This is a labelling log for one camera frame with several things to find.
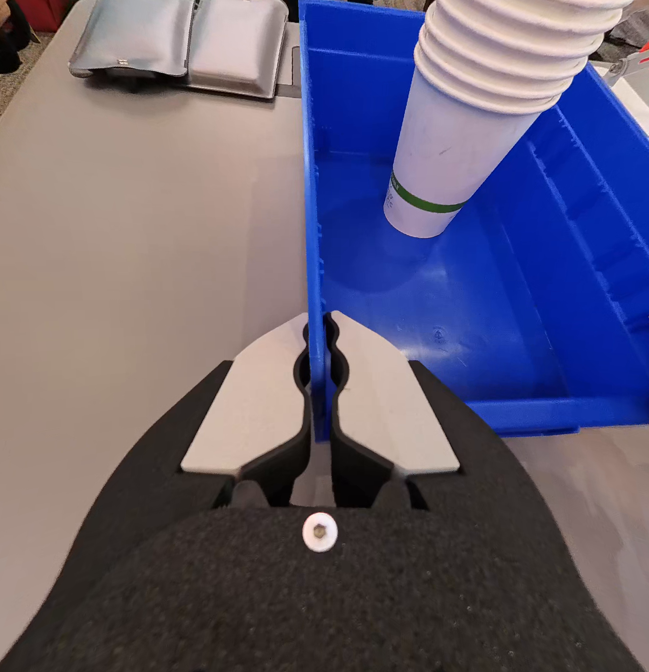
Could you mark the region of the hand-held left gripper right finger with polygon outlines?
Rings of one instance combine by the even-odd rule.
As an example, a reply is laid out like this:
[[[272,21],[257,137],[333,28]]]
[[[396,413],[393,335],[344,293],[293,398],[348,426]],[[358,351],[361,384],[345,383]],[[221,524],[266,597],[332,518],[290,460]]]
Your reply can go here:
[[[393,480],[456,473],[460,461],[404,353],[339,310],[324,323],[337,507],[369,508]]]

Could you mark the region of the red bag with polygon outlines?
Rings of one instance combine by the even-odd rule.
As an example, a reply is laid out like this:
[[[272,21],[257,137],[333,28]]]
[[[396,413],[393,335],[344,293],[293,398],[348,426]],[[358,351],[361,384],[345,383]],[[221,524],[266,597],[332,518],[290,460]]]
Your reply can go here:
[[[77,1],[18,1],[35,32],[55,33]]]

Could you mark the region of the white adjustable stand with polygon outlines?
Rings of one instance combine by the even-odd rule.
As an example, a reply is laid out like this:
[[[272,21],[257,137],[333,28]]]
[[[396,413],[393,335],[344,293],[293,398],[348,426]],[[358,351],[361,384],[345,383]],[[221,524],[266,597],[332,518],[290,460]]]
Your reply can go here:
[[[649,138],[649,69],[627,74],[627,58],[592,65]]]

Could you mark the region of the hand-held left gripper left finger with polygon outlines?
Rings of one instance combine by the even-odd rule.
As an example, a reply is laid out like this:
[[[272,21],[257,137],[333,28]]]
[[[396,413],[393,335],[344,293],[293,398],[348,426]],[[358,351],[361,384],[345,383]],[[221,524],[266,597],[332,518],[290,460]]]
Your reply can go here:
[[[310,461],[308,314],[246,346],[233,360],[180,463],[184,473],[257,483],[270,506],[289,506]]]

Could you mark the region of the blue plastic bin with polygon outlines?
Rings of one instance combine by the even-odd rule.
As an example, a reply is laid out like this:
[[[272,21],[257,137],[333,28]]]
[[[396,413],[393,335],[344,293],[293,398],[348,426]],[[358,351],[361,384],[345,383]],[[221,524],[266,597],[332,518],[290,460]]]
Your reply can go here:
[[[420,361],[497,433],[649,424],[649,139],[591,66],[446,231],[382,205],[421,15],[301,1],[311,370],[338,310]]]

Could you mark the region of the stack of white paper cups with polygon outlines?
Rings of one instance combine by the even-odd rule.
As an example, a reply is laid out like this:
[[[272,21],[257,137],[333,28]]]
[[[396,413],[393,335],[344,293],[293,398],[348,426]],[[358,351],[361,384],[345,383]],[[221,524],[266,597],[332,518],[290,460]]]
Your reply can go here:
[[[419,239],[440,235],[630,4],[430,4],[384,203],[388,223]]]

